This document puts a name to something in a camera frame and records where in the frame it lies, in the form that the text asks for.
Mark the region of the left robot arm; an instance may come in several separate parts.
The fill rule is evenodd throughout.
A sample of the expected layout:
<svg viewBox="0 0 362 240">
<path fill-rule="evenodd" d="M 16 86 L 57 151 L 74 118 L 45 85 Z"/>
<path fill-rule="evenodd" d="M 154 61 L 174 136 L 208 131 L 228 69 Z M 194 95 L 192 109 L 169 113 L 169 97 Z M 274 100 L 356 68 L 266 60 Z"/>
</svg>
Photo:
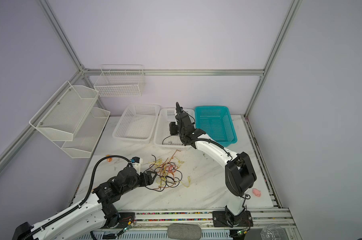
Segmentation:
<svg viewBox="0 0 362 240">
<path fill-rule="evenodd" d="M 19 225 L 13 234 L 14 240 L 69 240 L 99 228 L 125 226 L 133 217 L 124 218 L 114 206 L 121 197 L 140 187 L 154 183 L 157 172 L 140 171 L 140 158 L 124 158 L 127 165 L 114 177 L 94 187 L 97 168 L 93 168 L 85 197 L 73 206 L 31 225 Z"/>
</svg>

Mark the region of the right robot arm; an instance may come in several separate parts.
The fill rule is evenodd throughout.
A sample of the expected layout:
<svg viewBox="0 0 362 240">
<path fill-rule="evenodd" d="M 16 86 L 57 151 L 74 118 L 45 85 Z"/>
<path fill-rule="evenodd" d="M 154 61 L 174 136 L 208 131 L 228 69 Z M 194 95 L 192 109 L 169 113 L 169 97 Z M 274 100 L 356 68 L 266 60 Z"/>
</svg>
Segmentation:
<svg viewBox="0 0 362 240">
<path fill-rule="evenodd" d="M 248 219 L 245 202 L 250 196 L 247 191 L 257 180 L 249 155 L 229 150 L 210 138 L 205 131 L 196 128 L 191 116 L 179 103 L 175 104 L 175 112 L 175 123 L 169 128 L 177 131 L 182 144 L 205 153 L 224 168 L 225 184 L 232 195 L 222 212 L 225 219 L 223 224 L 230 228 L 239 226 Z"/>
</svg>

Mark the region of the middle white plastic basket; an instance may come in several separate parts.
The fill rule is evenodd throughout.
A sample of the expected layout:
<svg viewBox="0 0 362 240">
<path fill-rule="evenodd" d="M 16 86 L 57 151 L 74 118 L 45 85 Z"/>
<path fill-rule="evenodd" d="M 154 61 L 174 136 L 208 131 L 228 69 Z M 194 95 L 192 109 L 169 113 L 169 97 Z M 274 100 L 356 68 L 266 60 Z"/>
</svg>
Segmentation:
<svg viewBox="0 0 362 240">
<path fill-rule="evenodd" d="M 159 112 L 156 128 L 154 132 L 154 144 L 163 148 L 187 149 L 190 146 L 184 146 L 178 135 L 171 136 L 169 132 L 169 123 L 176 122 L 175 108 L 163 108 Z"/>
</svg>

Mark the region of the white plastic basket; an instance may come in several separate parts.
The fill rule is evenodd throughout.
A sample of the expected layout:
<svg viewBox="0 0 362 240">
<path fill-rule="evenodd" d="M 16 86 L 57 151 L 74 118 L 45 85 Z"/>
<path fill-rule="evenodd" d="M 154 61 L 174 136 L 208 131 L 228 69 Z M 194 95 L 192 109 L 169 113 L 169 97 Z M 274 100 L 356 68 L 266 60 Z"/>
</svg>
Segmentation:
<svg viewBox="0 0 362 240">
<path fill-rule="evenodd" d="M 160 106 L 130 104 L 124 110 L 112 136 L 128 142 L 148 144 L 159 116 Z"/>
<path fill-rule="evenodd" d="M 169 123 L 176 122 L 175 108 L 163 108 L 159 112 L 156 128 L 154 132 L 154 144 L 163 148 L 187 149 L 190 146 L 184 146 L 178 135 L 171 136 L 169 132 Z"/>
</svg>

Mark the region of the left white plastic basket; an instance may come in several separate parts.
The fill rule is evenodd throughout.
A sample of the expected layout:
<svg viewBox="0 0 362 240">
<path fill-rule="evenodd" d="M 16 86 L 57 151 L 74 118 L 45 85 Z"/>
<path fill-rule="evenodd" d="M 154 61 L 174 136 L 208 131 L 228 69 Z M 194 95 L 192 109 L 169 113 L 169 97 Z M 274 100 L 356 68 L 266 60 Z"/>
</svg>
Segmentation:
<svg viewBox="0 0 362 240">
<path fill-rule="evenodd" d="M 160 106 L 130 104 L 124 110 L 112 136 L 128 142 L 148 144 L 159 116 Z"/>
</svg>

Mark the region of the teal plastic basket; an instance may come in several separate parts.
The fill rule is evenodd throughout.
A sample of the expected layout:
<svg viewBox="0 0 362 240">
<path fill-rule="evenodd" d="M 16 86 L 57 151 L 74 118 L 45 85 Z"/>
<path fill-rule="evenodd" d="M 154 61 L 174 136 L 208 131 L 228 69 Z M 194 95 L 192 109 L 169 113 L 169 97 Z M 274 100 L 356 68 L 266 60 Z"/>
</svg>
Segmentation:
<svg viewBox="0 0 362 240">
<path fill-rule="evenodd" d="M 195 108 L 196 127 L 202 129 L 215 142 L 224 147 L 238 141 L 229 108 L 200 106 Z"/>
</svg>

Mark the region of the grey fabric pad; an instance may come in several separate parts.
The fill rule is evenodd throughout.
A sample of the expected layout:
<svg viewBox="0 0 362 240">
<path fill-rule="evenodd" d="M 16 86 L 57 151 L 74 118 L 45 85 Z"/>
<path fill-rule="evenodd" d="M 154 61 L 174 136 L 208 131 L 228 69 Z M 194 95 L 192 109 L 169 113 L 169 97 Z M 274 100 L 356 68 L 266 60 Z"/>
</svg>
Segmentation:
<svg viewBox="0 0 362 240">
<path fill-rule="evenodd" d="M 191 224 L 171 224 L 167 228 L 167 235 L 174 240 L 200 240 L 202 229 Z"/>
</svg>

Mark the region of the white two-tier mesh shelf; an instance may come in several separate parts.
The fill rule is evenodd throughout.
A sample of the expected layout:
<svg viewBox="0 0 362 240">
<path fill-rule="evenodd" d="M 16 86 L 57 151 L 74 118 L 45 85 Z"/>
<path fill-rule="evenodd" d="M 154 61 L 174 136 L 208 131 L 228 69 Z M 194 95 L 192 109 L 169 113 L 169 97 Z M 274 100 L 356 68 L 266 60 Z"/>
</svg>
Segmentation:
<svg viewBox="0 0 362 240">
<path fill-rule="evenodd" d="M 67 81 L 29 124 L 72 159 L 89 159 L 110 117 L 98 99 L 99 91 Z"/>
</svg>

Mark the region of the pink small toy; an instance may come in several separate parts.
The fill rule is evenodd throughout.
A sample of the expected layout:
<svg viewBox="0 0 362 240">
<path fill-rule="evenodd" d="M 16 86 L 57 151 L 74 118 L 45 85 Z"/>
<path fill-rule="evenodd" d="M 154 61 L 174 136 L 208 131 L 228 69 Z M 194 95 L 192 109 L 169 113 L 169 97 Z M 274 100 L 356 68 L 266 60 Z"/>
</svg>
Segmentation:
<svg viewBox="0 0 362 240">
<path fill-rule="evenodd" d="M 260 198 L 262 196 L 262 192 L 256 188 L 252 189 L 252 193 L 258 198 Z"/>
</svg>

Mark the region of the clear plastic container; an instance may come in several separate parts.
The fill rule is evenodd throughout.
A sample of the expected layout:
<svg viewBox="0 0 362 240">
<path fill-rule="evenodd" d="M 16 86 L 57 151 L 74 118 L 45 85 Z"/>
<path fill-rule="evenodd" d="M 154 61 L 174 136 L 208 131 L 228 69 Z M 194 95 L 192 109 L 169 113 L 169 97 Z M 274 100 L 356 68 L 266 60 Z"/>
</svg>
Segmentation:
<svg viewBox="0 0 362 240">
<path fill-rule="evenodd" d="M 276 224 L 270 224 L 261 231 L 262 240 L 288 240 L 286 231 Z"/>
</svg>

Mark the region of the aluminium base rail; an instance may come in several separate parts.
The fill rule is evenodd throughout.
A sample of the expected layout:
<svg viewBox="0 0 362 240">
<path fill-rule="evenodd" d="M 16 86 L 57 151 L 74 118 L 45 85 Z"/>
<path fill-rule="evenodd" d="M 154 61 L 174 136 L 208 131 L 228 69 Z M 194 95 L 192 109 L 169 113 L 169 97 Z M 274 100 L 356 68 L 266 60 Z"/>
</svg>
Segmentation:
<svg viewBox="0 0 362 240">
<path fill-rule="evenodd" d="M 270 224 L 282 227 L 288 240 L 300 240 L 302 236 L 288 209 L 248 209 L 248 219 L 237 227 L 224 226 L 224 217 L 219 210 L 193 211 L 137 211 L 126 213 L 125 218 L 133 217 L 130 230 L 118 235 L 120 229 L 98 229 L 92 234 L 86 232 L 79 240 L 173 240 L 167 235 L 171 224 L 191 224 L 202 229 L 201 240 L 262 240 L 261 231 Z"/>
</svg>

